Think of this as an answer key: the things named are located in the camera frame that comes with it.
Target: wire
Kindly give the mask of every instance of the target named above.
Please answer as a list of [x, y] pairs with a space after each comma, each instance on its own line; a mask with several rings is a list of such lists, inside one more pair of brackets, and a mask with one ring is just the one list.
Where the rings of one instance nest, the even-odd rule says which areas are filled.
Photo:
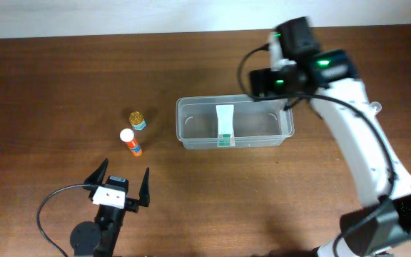
[[349, 227], [344, 233], [339, 234], [339, 236], [334, 240], [334, 244], [333, 244], [334, 257], [338, 257], [338, 255], [337, 255], [337, 246], [339, 244], [340, 239], [341, 238], [346, 238], [347, 236], [349, 236], [351, 233], [353, 233], [354, 231], [359, 229], [361, 226], [365, 225], [367, 222], [369, 222], [374, 217], [376, 217], [376, 215], [378, 215], [380, 212], [382, 212], [387, 207], [388, 204], [391, 204], [390, 196], [392, 195], [392, 193], [394, 191], [395, 180], [397, 178], [397, 174], [396, 174], [396, 172], [394, 170], [394, 166], [392, 164], [390, 152], [388, 151], [388, 149], [385, 145], [385, 142], [383, 141], [381, 135], [378, 133], [378, 130], [374, 127], [374, 125], [367, 118], [367, 116], [363, 112], [356, 109], [354, 106], [352, 106], [349, 103], [346, 103], [344, 101], [341, 101], [341, 100], [338, 100], [338, 99], [335, 99], [335, 98], [332, 98], [332, 97], [329, 97], [329, 96], [321, 96], [321, 95], [315, 95], [315, 94], [283, 94], [283, 95], [279, 95], [279, 96], [269, 96], [269, 97], [259, 97], [259, 96], [253, 96], [253, 95], [249, 94], [248, 91], [245, 89], [245, 87], [243, 85], [243, 82], [242, 82], [242, 76], [241, 75], [242, 75], [243, 65], [245, 64], [245, 61], [248, 59], [248, 57], [250, 57], [252, 54], [254, 54], [258, 51], [267, 51], [267, 50], [268, 50], [268, 47], [267, 47], [267, 44], [265, 44], [264, 46], [261, 46], [261, 47], [255, 49], [255, 50], [251, 51], [250, 53], [246, 54], [243, 57], [242, 61], [240, 61], [238, 71], [237, 71], [237, 79], [238, 79], [239, 87], [240, 87], [240, 89], [242, 90], [242, 92], [244, 94], [246, 94], [248, 97], [252, 98], [255, 101], [291, 99], [291, 98], [298, 97], [300, 99], [321, 99], [321, 100], [331, 101], [331, 102], [334, 102], [336, 104], [340, 104], [342, 106], [345, 106], [345, 107], [349, 108], [350, 110], [352, 110], [357, 117], [360, 117], [367, 124], [367, 126], [372, 131], [375, 138], [377, 139], [377, 141], [380, 145], [380, 148], [382, 149], [383, 155], [385, 157], [385, 161], [386, 161], [387, 166], [388, 166], [388, 172], [390, 174], [390, 177], [388, 179], [388, 181], [390, 183], [390, 190], [388, 191], [388, 195], [387, 195], [386, 199], [384, 199], [382, 201], [382, 204], [380, 204], [372, 213], [370, 213], [368, 216], [366, 216], [360, 222], [356, 223], [354, 226]]
[[68, 255], [66, 254], [66, 252], [61, 249], [61, 247], [59, 247], [56, 243], [54, 243], [45, 233], [45, 231], [42, 229], [41, 226], [41, 211], [42, 208], [44, 207], [44, 205], [47, 203], [48, 200], [50, 200], [50, 198], [54, 197], [56, 194], [65, 191], [67, 189], [71, 189], [71, 188], [78, 188], [78, 187], [89, 187], [89, 188], [95, 188], [97, 187], [96, 185], [91, 185], [91, 184], [77, 184], [77, 185], [72, 185], [72, 186], [67, 186], [67, 187], [63, 187], [58, 189], [57, 191], [54, 191], [53, 193], [49, 194], [49, 196], [47, 196], [41, 203], [41, 205], [39, 206], [39, 208], [37, 209], [37, 215], [36, 215], [36, 224], [37, 224], [37, 228], [39, 229], [39, 231], [41, 232], [41, 235], [52, 245], [54, 246], [54, 248], [56, 248], [56, 250], [60, 251], [61, 254], [63, 254], [64, 257], [68, 257]]
[[287, 111], [289, 109], [292, 109], [294, 106], [298, 105], [302, 100], [304, 100], [304, 99], [298, 98], [298, 99], [294, 100], [292, 103], [287, 102], [286, 105], [283, 107], [283, 110]]

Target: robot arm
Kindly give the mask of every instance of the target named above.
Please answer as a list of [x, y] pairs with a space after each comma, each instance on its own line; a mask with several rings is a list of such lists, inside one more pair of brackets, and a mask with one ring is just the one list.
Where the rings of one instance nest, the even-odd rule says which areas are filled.
[[[371, 120], [383, 138], [397, 174], [397, 180], [390, 198], [399, 199], [404, 196], [411, 196], [411, 175], [392, 150], [375, 118], [377, 112], [372, 107], [372, 104], [369, 104], [364, 84], [360, 80], [347, 78], [331, 82], [329, 86], [328, 89], [318, 89], [316, 94], [333, 97], [352, 104]], [[310, 105], [329, 126], [331, 133], [342, 150], [342, 154], [352, 172], [357, 195], [362, 206], [378, 205], [380, 202], [379, 197], [387, 194], [390, 190], [390, 183], [388, 181], [390, 175], [385, 157], [372, 131], [362, 119], [356, 117], [353, 112], [339, 104], [313, 99]], [[334, 240], [320, 247], [317, 255], [319, 257], [333, 257], [333, 244]], [[379, 251], [385, 250], [387, 250], [386, 247], [379, 249]], [[336, 251], [340, 257], [357, 257], [350, 250], [344, 238], [338, 241]]]
[[72, 230], [70, 243], [74, 256], [112, 257], [125, 213], [138, 213], [139, 206], [148, 207], [150, 204], [149, 168], [142, 180], [139, 199], [132, 199], [126, 197], [129, 187], [127, 179], [109, 176], [103, 184], [107, 165], [106, 158], [85, 180], [85, 184], [94, 185], [85, 189], [90, 191], [89, 198], [93, 204], [99, 205], [99, 209], [94, 222], [82, 222]]
[[[268, 47], [260, 49], [270, 51], [271, 67], [251, 71], [253, 95], [250, 97], [263, 101], [319, 96], [305, 98], [311, 99], [312, 108], [330, 127], [364, 207], [342, 216], [342, 234], [320, 247], [316, 255], [370, 256], [411, 240], [411, 175], [392, 150], [375, 118], [377, 111], [367, 99], [364, 83], [346, 53], [343, 50], [322, 52], [306, 18], [279, 25], [270, 34]], [[299, 91], [308, 95], [296, 94]], [[355, 111], [325, 101], [325, 97], [357, 109], [370, 121], [382, 142]], [[390, 160], [385, 158], [382, 145]], [[394, 173], [390, 173], [388, 161], [392, 162]]]

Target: clear plastic container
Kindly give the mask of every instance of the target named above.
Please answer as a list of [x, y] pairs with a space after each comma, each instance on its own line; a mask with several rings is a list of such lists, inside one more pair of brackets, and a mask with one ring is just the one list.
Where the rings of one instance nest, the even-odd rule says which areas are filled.
[[177, 138], [186, 149], [218, 148], [216, 106], [234, 105], [234, 147], [279, 146], [294, 134], [285, 99], [254, 102], [246, 95], [185, 97], [177, 101]]

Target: orange glue stick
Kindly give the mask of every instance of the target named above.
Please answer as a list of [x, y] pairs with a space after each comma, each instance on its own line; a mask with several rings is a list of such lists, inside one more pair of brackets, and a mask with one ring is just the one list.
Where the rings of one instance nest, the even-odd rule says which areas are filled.
[[128, 148], [134, 154], [134, 156], [142, 155], [142, 149], [134, 138], [134, 132], [129, 128], [125, 128], [120, 132], [120, 139], [126, 143]]

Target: wood grain surface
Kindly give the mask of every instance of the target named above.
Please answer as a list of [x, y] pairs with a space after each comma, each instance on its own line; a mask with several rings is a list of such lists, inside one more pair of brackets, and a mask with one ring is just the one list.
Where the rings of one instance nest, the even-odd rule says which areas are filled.
[[[378, 119], [411, 173], [411, 26], [315, 29], [324, 49], [344, 48]], [[267, 31], [73, 36], [0, 40], [0, 256], [59, 256], [35, 224], [42, 199], [81, 183], [108, 157], [108, 175], [136, 197], [151, 168], [151, 205], [128, 213], [116, 256], [250, 256], [312, 249], [360, 208], [352, 176], [323, 121], [306, 103], [295, 135], [278, 147], [186, 150], [176, 101], [240, 94], [235, 72]], [[256, 54], [247, 71], [268, 66]], [[143, 155], [118, 137], [140, 111]], [[69, 254], [72, 228], [97, 206], [82, 189], [58, 195], [41, 215]], [[411, 242], [394, 250], [411, 256]]]

